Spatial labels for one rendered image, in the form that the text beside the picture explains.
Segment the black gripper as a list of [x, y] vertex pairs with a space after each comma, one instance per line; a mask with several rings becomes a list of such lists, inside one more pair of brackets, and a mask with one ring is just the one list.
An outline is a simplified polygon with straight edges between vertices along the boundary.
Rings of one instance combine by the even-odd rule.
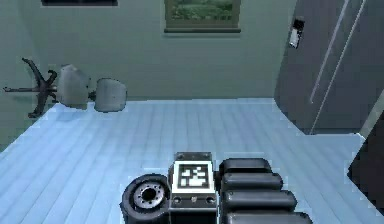
[[122, 193], [124, 224], [168, 224], [169, 196], [166, 176], [152, 173], [135, 178]]

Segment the grey office chair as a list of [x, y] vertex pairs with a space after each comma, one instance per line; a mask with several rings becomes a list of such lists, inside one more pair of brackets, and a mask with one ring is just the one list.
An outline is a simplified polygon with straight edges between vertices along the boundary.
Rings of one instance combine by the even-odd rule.
[[113, 78], [100, 78], [96, 82], [96, 89], [89, 90], [91, 78], [73, 64], [64, 64], [60, 72], [49, 69], [48, 79], [42, 76], [36, 64], [28, 58], [23, 58], [31, 69], [36, 86], [30, 88], [4, 87], [5, 92], [36, 93], [37, 105], [28, 114], [29, 118], [39, 118], [49, 97], [53, 103], [60, 103], [69, 108], [85, 110], [88, 101], [94, 102], [97, 112], [120, 112], [125, 109], [127, 101], [127, 87], [124, 83]]

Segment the green framed picture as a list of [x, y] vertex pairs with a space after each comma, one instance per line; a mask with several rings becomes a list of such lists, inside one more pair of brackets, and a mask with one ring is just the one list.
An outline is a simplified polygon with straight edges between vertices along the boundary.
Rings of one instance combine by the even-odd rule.
[[241, 0], [164, 0], [165, 33], [240, 33]]

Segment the dark framed picture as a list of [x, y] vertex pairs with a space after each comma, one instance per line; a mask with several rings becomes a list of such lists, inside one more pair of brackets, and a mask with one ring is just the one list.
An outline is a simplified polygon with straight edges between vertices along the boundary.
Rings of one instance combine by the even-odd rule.
[[41, 0], [44, 6], [117, 6], [118, 0]]

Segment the black cabinet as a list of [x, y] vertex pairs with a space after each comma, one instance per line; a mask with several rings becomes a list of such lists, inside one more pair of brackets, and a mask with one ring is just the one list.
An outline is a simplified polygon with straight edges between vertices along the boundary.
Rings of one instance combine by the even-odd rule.
[[384, 111], [349, 166], [347, 176], [384, 216]]

